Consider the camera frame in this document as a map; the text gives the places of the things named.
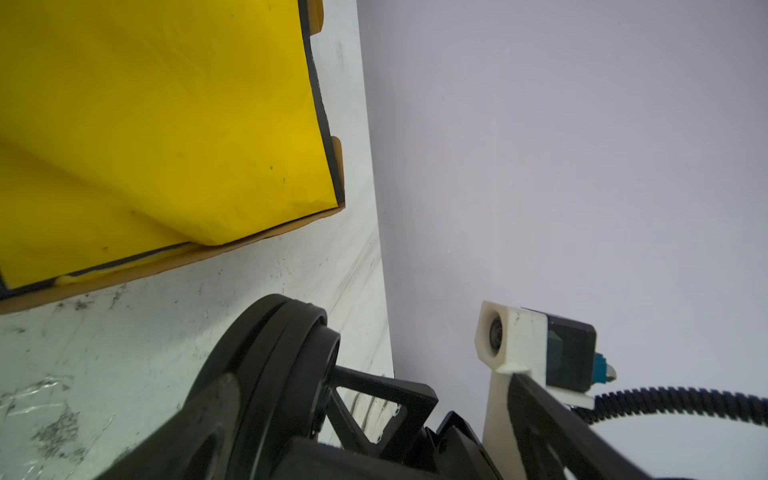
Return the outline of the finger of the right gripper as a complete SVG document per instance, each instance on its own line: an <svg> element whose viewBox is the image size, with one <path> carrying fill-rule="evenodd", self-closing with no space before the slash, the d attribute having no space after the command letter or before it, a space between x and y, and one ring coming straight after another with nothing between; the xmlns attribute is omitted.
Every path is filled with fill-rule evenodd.
<svg viewBox="0 0 768 480"><path fill-rule="evenodd" d="M507 410L528 479L647 479L532 378L511 377Z"/></svg>
<svg viewBox="0 0 768 480"><path fill-rule="evenodd" d="M426 434L424 424L438 403L421 383L336 366L329 380L326 416L343 449L402 462Z"/></svg>

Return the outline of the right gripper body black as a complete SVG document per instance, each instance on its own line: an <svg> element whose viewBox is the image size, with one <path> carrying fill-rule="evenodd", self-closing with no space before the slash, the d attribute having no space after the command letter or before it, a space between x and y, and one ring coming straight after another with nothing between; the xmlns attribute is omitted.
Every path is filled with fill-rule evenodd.
<svg viewBox="0 0 768 480"><path fill-rule="evenodd" d="M455 425L425 434L398 463L293 439L270 474L272 479L498 479L481 446Z"/></svg>

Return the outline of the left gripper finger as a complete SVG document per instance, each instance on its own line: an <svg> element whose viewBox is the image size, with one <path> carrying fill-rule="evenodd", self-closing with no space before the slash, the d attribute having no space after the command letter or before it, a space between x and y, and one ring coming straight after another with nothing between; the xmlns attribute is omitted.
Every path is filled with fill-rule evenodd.
<svg viewBox="0 0 768 480"><path fill-rule="evenodd" d="M239 383L233 374L224 374L99 477L224 479L239 411Z"/></svg>

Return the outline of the stack of black lids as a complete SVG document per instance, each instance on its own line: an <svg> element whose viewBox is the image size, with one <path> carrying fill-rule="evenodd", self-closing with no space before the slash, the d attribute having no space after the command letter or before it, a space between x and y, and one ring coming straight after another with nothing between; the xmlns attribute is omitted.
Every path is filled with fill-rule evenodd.
<svg viewBox="0 0 768 480"><path fill-rule="evenodd" d="M294 437L316 439L324 422L326 381L340 335L324 309L267 295L242 312L219 339L189 394L235 375L240 409L226 478L265 479Z"/></svg>

